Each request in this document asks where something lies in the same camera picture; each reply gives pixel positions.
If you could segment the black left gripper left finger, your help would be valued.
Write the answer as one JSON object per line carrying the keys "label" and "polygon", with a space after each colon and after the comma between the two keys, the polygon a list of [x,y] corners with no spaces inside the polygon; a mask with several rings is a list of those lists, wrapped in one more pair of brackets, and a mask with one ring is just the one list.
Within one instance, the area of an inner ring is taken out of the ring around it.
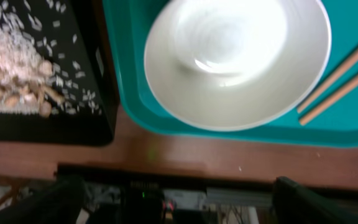
{"label": "black left gripper left finger", "polygon": [[75,224],[85,202],[85,183],[67,177],[0,210],[0,224]]}

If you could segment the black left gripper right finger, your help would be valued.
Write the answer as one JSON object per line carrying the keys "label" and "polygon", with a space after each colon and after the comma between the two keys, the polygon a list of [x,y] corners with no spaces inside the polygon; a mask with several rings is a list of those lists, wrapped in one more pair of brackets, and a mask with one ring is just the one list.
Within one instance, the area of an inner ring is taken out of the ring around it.
{"label": "black left gripper right finger", "polygon": [[287,177],[274,182],[272,204],[279,224],[358,224],[358,215]]}

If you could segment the white bowl with food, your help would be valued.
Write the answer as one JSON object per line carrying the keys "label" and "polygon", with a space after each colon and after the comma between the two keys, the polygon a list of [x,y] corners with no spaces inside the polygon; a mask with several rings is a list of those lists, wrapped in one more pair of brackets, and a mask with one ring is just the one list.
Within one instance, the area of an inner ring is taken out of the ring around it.
{"label": "white bowl with food", "polygon": [[250,129],[312,92],[331,42],[318,0],[170,1],[147,36],[145,77],[179,121],[209,131]]}

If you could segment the wooden chopstick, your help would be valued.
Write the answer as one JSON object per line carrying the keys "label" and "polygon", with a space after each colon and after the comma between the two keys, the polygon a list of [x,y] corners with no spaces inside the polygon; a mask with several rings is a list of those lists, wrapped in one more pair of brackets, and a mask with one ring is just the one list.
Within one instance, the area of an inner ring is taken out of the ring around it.
{"label": "wooden chopstick", "polygon": [[310,104],[312,104],[312,102],[314,102],[314,100],[323,94],[357,62],[358,47],[297,107],[297,112],[301,113],[304,111]]}
{"label": "wooden chopstick", "polygon": [[334,93],[329,95],[324,101],[320,102],[311,111],[304,114],[300,119],[299,123],[304,126],[310,121],[315,119],[321,113],[325,112],[330,106],[335,104],[341,98],[345,97],[348,93],[358,87],[358,74],[345,83],[342,87],[337,89]]}

